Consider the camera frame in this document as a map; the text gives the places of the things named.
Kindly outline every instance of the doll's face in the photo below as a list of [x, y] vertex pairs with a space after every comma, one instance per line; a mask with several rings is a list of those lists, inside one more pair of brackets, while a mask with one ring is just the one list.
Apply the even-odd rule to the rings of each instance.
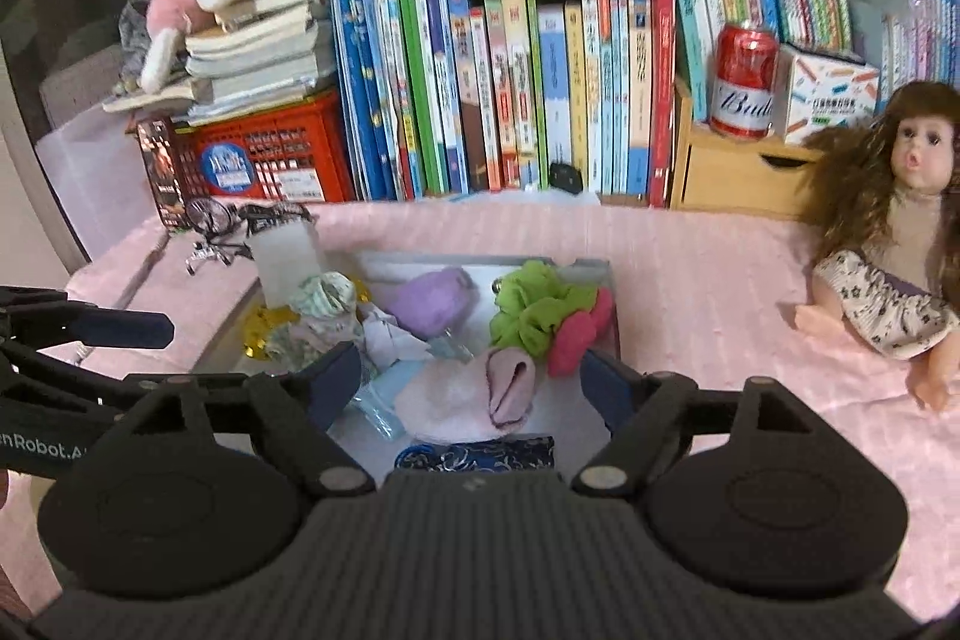
[[953, 177], [953, 124], [938, 115], [901, 121], [890, 167], [907, 188], [939, 194]]

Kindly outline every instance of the budweiser can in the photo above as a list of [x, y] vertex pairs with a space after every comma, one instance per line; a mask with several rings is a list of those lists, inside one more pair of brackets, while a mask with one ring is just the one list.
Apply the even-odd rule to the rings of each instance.
[[763, 139], [770, 128], [779, 44], [769, 28], [727, 23], [716, 52], [710, 127], [740, 139]]

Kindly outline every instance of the red basket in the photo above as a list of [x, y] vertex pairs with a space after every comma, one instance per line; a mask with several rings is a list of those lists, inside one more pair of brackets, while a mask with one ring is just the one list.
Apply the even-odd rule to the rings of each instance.
[[341, 128], [340, 98], [330, 90], [292, 107], [176, 134], [176, 157], [191, 191], [352, 201]]

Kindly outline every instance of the floral skirt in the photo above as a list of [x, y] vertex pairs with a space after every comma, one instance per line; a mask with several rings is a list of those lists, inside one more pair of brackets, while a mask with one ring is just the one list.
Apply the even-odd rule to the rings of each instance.
[[840, 297], [856, 332], [885, 356], [912, 359], [960, 328], [960, 319], [945, 301], [928, 293], [903, 292], [896, 285], [901, 281], [851, 250], [825, 258], [813, 273]]

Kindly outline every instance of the brown hair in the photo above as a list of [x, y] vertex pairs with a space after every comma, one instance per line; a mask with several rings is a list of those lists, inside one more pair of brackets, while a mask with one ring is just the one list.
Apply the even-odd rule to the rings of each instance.
[[942, 116], [953, 126], [953, 181], [944, 193], [946, 258], [942, 285], [947, 301], [960, 308], [960, 92], [939, 82], [911, 82], [890, 98], [867, 128], [828, 128], [808, 145], [824, 151], [811, 180], [805, 218], [823, 234], [814, 263], [838, 250], [857, 250], [889, 238], [887, 214], [894, 194], [890, 169], [899, 124], [919, 116]]

